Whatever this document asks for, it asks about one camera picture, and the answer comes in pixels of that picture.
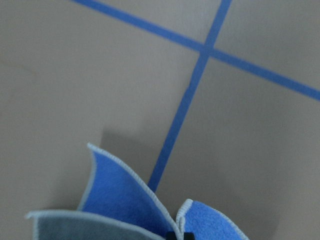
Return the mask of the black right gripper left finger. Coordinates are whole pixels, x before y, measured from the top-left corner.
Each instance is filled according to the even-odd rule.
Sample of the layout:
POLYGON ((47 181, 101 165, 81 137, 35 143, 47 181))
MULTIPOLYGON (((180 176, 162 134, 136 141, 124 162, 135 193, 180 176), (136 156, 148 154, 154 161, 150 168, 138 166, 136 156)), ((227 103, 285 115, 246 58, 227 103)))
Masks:
POLYGON ((176 234, 173 231, 168 231, 165 235, 166 240, 176 240, 176 234))

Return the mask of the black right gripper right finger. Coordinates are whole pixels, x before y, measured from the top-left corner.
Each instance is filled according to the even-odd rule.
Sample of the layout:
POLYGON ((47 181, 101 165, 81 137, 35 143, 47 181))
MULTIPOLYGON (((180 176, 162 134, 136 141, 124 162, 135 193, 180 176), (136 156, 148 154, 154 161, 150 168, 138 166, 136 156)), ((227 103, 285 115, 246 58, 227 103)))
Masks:
POLYGON ((195 235, 192 232, 184 232, 183 240, 195 240, 195 235))

